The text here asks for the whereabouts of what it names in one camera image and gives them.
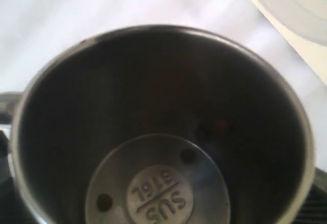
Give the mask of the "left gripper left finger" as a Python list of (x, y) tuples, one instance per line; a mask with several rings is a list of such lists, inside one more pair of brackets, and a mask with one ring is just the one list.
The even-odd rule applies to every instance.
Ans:
[(37, 221), (23, 204), (14, 188), (8, 164), (8, 138), (1, 131), (1, 223), (33, 224)]

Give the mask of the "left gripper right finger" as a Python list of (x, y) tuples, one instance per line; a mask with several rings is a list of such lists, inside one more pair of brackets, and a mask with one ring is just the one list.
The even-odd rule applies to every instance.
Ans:
[(326, 172), (316, 168), (309, 195), (297, 215), (297, 223), (326, 223)]

